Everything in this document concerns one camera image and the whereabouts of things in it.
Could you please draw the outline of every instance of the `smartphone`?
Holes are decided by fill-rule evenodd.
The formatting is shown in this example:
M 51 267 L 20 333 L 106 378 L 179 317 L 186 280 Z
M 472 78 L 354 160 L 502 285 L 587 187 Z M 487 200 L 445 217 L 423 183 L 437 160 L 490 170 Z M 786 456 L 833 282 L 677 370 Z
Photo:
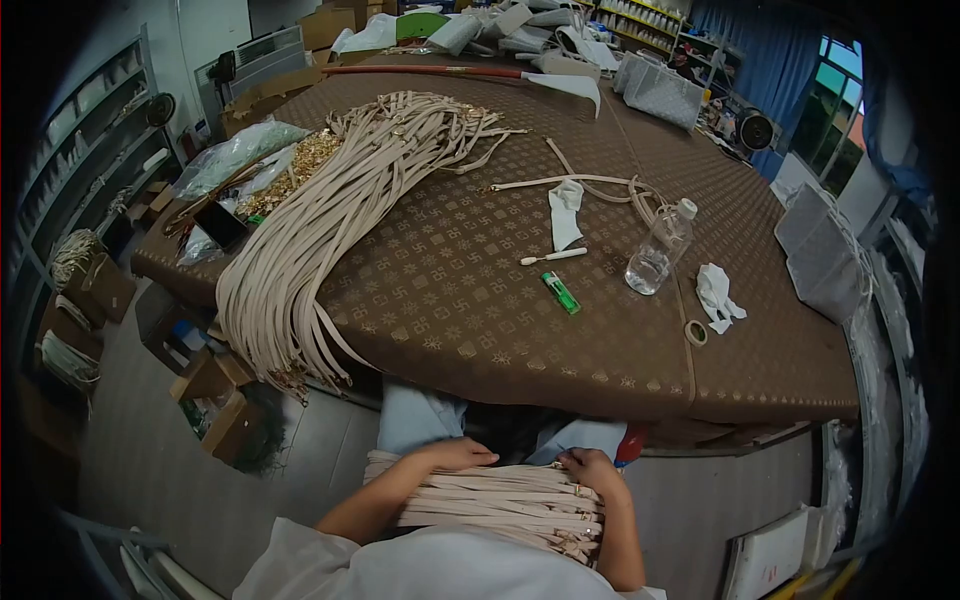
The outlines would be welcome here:
M 247 236 L 247 226 L 213 201 L 198 210 L 193 220 L 224 252 L 230 252 Z

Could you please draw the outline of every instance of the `green lighter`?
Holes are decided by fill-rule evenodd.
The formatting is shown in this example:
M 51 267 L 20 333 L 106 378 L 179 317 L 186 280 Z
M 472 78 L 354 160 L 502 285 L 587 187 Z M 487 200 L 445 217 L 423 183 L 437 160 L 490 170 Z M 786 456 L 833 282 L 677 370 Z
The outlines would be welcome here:
M 573 295 L 566 289 L 566 286 L 560 281 L 556 273 L 552 271 L 550 273 L 544 273 L 540 278 L 543 279 L 543 283 L 546 283 L 546 286 L 550 288 L 553 295 L 557 297 L 557 300 L 560 302 L 560 305 L 566 309 L 566 312 L 571 315 L 580 312 L 580 302 L 573 298 Z

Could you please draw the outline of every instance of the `brown patterned tablecloth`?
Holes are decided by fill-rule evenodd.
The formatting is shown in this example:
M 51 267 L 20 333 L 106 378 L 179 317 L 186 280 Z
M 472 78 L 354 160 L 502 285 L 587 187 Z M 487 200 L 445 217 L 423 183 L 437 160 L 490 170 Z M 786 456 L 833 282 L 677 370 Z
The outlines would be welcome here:
M 441 63 L 436 57 L 370 62 Z M 347 342 L 378 368 L 469 399 L 526 403 L 629 420 L 689 416 L 715 422 L 855 418 L 857 394 L 841 328 L 801 304 L 773 236 L 782 209 L 760 176 L 687 133 L 631 110 L 604 89 L 592 103 L 514 80 L 427 75 L 334 76 L 276 118 L 321 129 L 343 110 L 400 89 L 434 91 L 503 112 L 514 135 L 483 168 L 422 181 L 337 264 L 318 299 Z M 580 173 L 654 184 L 670 202 L 700 208 L 696 241 L 677 277 L 653 297 L 623 280 L 646 226 L 628 204 L 589 194 L 577 221 L 585 256 L 521 267 L 552 252 L 550 185 L 493 193 L 498 182 L 564 173 L 552 137 Z M 607 188 L 623 195 L 622 187 Z M 160 223 L 169 214 L 171 208 Z M 175 266 L 159 227 L 134 254 L 136 272 L 211 304 L 228 258 Z M 689 319 L 706 322 L 694 294 L 700 264 L 732 280 L 748 319 L 693 348 Z M 554 271 L 583 310 L 567 315 L 540 280 Z

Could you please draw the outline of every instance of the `cap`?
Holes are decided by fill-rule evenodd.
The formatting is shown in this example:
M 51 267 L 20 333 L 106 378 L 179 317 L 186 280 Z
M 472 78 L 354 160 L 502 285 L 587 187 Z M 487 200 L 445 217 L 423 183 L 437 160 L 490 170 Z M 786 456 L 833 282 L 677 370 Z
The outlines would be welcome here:
M 677 204 L 677 214 L 692 221 L 693 217 L 697 216 L 697 205 L 689 198 L 683 198 Z

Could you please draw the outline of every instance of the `stool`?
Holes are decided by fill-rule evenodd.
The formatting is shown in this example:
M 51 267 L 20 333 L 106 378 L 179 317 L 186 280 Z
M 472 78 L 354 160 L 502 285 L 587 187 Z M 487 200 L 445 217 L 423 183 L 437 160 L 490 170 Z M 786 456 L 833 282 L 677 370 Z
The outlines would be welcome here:
M 166 346 L 182 355 L 187 362 L 190 361 L 193 350 L 174 335 L 174 328 L 180 321 L 192 322 L 191 314 L 159 283 L 151 283 L 143 291 L 133 312 L 144 348 L 170 371 L 177 375 L 183 373 L 184 365 L 180 364 Z

